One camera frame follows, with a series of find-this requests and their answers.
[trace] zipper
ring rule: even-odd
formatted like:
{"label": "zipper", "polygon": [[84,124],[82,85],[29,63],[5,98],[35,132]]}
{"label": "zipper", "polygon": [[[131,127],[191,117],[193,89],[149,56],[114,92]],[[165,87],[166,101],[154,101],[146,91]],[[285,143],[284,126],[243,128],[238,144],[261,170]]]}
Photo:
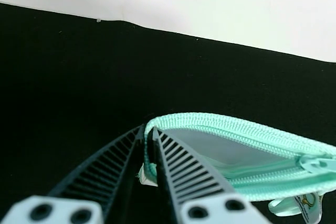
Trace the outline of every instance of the zipper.
{"label": "zipper", "polygon": [[[273,194],[260,187],[265,182],[278,182],[279,185],[275,186],[274,190],[290,191],[292,188],[296,188],[296,179],[336,173],[336,147],[242,119],[208,113],[172,114],[150,121],[146,126],[145,138],[153,126],[162,130],[189,129],[213,134],[292,161],[292,166],[286,168],[275,165],[275,170],[272,172],[261,172],[257,175],[241,178],[227,178],[238,192],[253,195],[248,197],[250,200],[276,198],[276,192]],[[288,182],[291,180],[292,183],[285,185],[281,183],[281,181]],[[299,191],[304,191],[296,190],[297,195],[301,194]]]}

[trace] zipper teeth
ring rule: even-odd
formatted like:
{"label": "zipper teeth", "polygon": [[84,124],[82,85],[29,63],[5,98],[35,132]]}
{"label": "zipper teeth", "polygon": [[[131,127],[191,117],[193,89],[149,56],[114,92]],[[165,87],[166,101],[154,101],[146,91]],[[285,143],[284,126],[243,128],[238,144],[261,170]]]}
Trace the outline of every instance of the zipper teeth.
{"label": "zipper teeth", "polygon": [[275,172],[257,174],[253,176],[228,179],[228,180],[230,184],[232,184],[233,186],[238,186],[238,185],[247,184],[247,183],[262,183],[262,182],[269,182],[269,181],[277,180],[277,179],[293,178],[293,176],[301,176],[301,175],[306,175],[306,174],[307,174],[306,170],[300,167],[293,167],[293,168],[288,168],[284,170],[278,170]]}
{"label": "zipper teeth", "polygon": [[278,147],[274,147],[274,146],[270,146],[268,144],[265,143],[261,143],[255,139],[251,139],[248,138],[246,136],[242,136],[239,135],[237,133],[233,133],[233,132],[229,132],[229,131],[225,131],[225,130],[220,130],[217,128],[212,128],[212,127],[208,127],[208,126],[200,126],[200,125],[188,125],[185,126],[187,129],[193,129],[193,130],[199,130],[205,133],[211,133],[213,135],[219,136],[219,137],[226,137],[229,138],[232,141],[238,142],[240,144],[249,146],[249,147],[253,147],[255,149],[264,151],[264,152],[268,152],[268,153],[272,153],[274,155],[277,156],[281,156],[284,158],[288,158],[288,159],[294,159],[299,157],[300,155],[298,153],[294,153],[291,151],[287,151],[287,150],[283,150],[281,148]]}

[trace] zipper slider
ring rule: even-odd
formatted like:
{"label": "zipper slider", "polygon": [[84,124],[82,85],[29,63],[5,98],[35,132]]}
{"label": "zipper slider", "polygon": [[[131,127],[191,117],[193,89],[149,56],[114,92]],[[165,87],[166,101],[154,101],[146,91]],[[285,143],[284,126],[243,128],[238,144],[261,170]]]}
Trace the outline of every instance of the zipper slider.
{"label": "zipper slider", "polygon": [[336,173],[336,159],[304,155],[300,157],[299,163],[303,169],[310,173]]}

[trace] fabric tag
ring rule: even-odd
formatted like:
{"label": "fabric tag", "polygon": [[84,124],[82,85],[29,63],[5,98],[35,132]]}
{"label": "fabric tag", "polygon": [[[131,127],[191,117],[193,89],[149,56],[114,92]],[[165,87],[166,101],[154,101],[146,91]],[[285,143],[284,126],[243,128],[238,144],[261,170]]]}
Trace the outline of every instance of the fabric tag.
{"label": "fabric tag", "polygon": [[295,196],[306,224],[318,224],[322,217],[322,197],[317,193]]}

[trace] screw hole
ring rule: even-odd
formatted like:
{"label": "screw hole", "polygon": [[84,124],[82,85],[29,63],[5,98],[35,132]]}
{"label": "screw hole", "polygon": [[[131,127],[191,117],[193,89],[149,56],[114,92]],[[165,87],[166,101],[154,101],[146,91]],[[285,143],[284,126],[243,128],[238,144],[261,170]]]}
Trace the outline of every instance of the screw hole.
{"label": "screw hole", "polygon": [[225,204],[225,207],[228,209],[228,210],[232,210],[232,211],[237,211],[237,210],[243,210],[245,209],[243,203],[241,203],[240,201],[238,200],[228,200]]}
{"label": "screw hole", "polygon": [[188,214],[193,219],[202,219],[208,216],[207,210],[203,207],[192,207]]}
{"label": "screw hole", "polygon": [[72,214],[71,223],[72,224],[84,224],[88,222],[90,218],[91,218],[91,211],[78,210]]}
{"label": "screw hole", "polygon": [[31,211],[30,218],[34,221],[40,221],[47,218],[51,211],[52,206],[50,204],[41,204]]}

